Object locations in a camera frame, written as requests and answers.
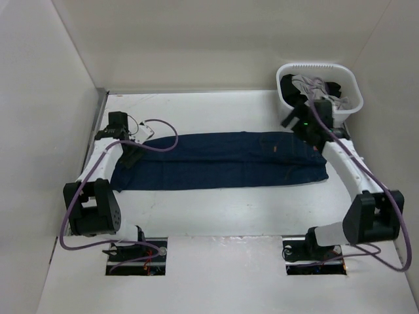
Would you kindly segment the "dark blue denim trousers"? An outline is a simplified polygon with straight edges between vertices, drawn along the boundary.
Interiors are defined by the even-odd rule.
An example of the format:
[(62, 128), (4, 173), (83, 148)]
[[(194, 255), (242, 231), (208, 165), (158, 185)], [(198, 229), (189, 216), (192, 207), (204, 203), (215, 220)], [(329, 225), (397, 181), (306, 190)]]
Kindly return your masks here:
[(292, 186), (329, 178), (326, 161), (293, 133), (196, 133), (148, 141), (136, 162), (119, 162), (113, 190), (161, 191)]

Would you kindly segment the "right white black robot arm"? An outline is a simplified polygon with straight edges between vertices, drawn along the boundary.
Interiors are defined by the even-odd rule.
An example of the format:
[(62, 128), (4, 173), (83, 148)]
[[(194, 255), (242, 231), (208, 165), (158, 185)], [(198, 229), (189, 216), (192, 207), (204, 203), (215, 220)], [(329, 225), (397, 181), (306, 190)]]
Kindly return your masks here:
[(282, 126), (318, 152), (334, 167), (351, 199), (344, 218), (333, 224), (308, 229), (296, 249), (319, 260), (337, 245), (357, 245), (394, 240), (399, 236), (399, 215), (404, 197), (373, 178), (344, 128), (334, 126), (332, 105), (322, 99), (306, 105), (298, 102)]

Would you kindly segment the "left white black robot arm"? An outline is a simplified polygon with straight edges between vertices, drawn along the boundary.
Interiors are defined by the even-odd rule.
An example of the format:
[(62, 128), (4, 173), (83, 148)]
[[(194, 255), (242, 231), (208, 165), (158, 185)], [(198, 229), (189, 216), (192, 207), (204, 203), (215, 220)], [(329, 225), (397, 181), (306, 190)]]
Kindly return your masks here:
[[(141, 260), (147, 253), (143, 232), (139, 226), (122, 219), (111, 178), (119, 161), (131, 157), (138, 148), (132, 140), (128, 114), (111, 112), (108, 125), (94, 136), (93, 151), (81, 175), (64, 186), (66, 214), (60, 228), (60, 246), (78, 251), (96, 245), (119, 242), (131, 260)], [(65, 243), (66, 229), (74, 236), (100, 237), (90, 245), (71, 247)]]

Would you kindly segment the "black garment in basket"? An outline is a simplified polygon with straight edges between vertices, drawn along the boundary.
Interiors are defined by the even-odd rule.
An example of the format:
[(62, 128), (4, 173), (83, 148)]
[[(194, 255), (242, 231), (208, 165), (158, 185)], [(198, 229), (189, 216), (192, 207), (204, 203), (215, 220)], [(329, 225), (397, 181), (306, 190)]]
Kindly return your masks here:
[(282, 93), (282, 97), (285, 102), (295, 107), (299, 103), (304, 103), (307, 98), (302, 95), (292, 84), (291, 78), (293, 74), (284, 75), (280, 80), (280, 89)]

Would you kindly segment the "grey crumpled garment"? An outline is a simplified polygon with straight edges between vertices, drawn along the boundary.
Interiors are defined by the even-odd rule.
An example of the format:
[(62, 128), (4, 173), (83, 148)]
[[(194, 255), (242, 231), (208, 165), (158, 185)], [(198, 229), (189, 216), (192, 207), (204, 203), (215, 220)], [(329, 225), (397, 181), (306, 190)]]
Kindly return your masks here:
[(342, 97), (341, 85), (338, 83), (326, 82), (319, 77), (310, 78), (303, 75), (293, 75), (291, 82), (307, 98), (304, 104), (308, 107), (315, 100), (327, 100), (331, 102), (334, 111), (351, 109), (350, 100), (348, 97)]

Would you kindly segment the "white plastic laundry basket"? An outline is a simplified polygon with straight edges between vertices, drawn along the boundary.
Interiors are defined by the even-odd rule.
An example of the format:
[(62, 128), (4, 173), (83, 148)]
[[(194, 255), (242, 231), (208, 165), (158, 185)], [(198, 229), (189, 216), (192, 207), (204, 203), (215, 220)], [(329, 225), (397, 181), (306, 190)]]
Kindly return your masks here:
[(281, 120), (299, 104), (331, 102), (334, 126), (338, 127), (361, 110), (363, 98), (354, 74), (334, 63), (287, 63), (276, 73), (278, 110)]

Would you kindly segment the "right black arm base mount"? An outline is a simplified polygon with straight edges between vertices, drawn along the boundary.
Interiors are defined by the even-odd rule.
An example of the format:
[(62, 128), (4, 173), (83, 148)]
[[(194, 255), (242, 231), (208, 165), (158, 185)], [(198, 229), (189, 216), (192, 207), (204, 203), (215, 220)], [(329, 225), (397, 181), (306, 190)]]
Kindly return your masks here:
[(339, 245), (310, 251), (303, 237), (285, 237), (282, 245), (282, 258), (288, 275), (346, 275)]

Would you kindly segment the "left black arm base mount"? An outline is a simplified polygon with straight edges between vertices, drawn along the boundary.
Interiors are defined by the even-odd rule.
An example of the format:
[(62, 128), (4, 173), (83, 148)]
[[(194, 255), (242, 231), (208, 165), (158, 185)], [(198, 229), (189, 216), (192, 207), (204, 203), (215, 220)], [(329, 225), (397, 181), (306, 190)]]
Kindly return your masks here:
[(103, 250), (107, 255), (105, 274), (107, 276), (164, 276), (168, 238), (149, 238), (146, 242), (158, 247), (161, 252), (143, 245), (112, 243)]

